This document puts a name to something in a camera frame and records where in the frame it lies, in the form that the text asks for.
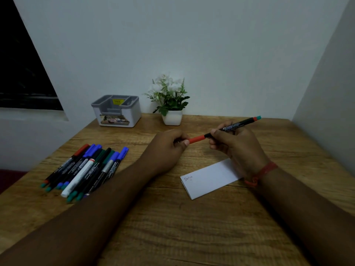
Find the window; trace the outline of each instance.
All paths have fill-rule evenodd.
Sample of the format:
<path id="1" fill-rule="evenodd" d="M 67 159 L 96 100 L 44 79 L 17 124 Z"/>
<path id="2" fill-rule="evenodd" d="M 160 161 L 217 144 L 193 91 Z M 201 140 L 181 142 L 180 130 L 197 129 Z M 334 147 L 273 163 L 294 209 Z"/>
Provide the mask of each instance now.
<path id="1" fill-rule="evenodd" d="M 63 110 L 13 0 L 2 0 L 0 107 Z"/>

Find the folded white paper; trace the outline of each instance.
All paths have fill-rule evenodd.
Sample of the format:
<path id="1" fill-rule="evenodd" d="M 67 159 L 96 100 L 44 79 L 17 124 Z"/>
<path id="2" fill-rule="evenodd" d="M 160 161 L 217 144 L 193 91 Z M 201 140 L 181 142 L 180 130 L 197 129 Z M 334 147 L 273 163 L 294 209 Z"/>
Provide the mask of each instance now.
<path id="1" fill-rule="evenodd" d="M 241 177 L 235 173 L 232 161 L 226 159 L 180 177 L 191 200 L 228 185 Z"/>

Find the wooden table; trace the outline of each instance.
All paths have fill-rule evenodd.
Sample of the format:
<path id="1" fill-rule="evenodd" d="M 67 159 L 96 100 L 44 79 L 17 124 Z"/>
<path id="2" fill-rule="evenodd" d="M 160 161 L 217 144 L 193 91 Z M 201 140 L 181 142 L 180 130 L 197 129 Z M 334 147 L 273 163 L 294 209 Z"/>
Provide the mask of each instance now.
<path id="1" fill-rule="evenodd" d="M 197 136 L 226 117 L 183 116 L 180 129 Z M 233 118 L 235 121 L 244 118 Z M 281 168 L 355 215 L 355 178 L 289 120 L 262 119 L 249 127 Z M 68 209 L 59 191 L 39 188 L 85 143 L 129 152 L 133 163 L 158 131 L 171 129 L 158 114 L 134 128 L 100 127 L 94 120 L 0 195 L 0 252 Z M 169 173 L 155 178 L 118 225 L 99 265 L 309 265 L 299 241 L 261 198 L 241 181 L 191 200 L 180 176 L 222 161 L 207 140 L 187 148 Z"/>

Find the forearm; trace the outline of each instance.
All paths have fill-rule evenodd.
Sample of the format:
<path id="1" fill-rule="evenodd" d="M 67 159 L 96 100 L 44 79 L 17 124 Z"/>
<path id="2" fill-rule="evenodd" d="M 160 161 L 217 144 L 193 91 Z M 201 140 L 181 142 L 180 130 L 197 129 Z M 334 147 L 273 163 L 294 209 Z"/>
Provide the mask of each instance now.
<path id="1" fill-rule="evenodd" d="M 1 265 L 88 265 L 153 172 L 136 162 L 0 255 Z"/>
<path id="2" fill-rule="evenodd" d="M 260 181 L 260 192 L 321 265 L 351 265 L 355 218 L 281 169 Z"/>

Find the desk organizer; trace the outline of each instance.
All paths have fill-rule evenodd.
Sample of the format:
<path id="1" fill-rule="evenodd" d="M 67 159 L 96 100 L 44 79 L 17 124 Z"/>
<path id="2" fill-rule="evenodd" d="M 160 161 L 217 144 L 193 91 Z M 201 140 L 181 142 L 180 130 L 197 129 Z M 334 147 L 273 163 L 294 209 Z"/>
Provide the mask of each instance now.
<path id="1" fill-rule="evenodd" d="M 142 115 L 138 96 L 104 95 L 91 106 L 100 126 L 132 128 Z"/>

